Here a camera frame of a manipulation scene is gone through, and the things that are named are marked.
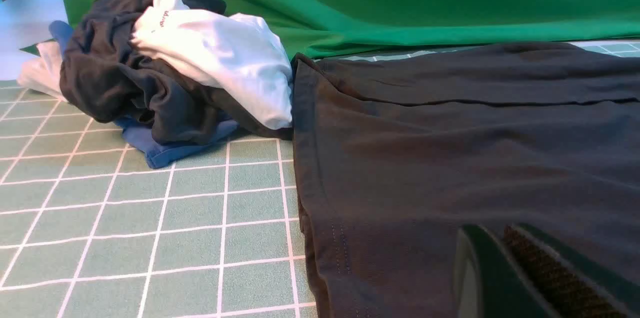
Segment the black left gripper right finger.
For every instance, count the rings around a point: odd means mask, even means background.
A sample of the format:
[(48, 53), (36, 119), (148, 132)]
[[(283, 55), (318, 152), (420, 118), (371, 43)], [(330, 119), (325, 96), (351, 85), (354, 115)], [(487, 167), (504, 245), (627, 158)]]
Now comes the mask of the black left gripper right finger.
[(639, 286), (530, 224), (503, 241), (526, 277), (562, 318), (637, 318)]

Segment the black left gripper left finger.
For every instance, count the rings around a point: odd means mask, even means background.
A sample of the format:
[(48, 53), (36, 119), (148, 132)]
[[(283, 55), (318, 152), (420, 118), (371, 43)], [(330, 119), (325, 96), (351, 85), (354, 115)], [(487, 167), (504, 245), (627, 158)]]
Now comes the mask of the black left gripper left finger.
[(464, 225), (455, 242), (455, 318), (560, 318), (505, 242), (489, 229)]

